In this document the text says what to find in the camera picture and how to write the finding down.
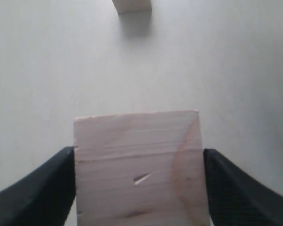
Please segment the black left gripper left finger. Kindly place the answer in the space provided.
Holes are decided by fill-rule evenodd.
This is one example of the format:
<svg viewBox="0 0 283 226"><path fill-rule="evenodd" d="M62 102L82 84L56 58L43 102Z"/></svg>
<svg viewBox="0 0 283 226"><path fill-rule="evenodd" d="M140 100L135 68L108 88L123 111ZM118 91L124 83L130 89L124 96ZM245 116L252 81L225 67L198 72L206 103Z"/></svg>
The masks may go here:
<svg viewBox="0 0 283 226"><path fill-rule="evenodd" d="M0 226L63 226L75 198L74 148L0 191Z"/></svg>

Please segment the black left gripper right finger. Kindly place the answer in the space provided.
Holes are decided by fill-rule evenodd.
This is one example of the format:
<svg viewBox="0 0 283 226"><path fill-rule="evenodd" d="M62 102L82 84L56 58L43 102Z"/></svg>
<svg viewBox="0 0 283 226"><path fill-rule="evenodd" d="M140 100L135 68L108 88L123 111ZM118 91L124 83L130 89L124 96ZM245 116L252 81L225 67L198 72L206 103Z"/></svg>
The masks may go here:
<svg viewBox="0 0 283 226"><path fill-rule="evenodd" d="M215 149L203 152L209 213L216 226L283 226L283 196Z"/></svg>

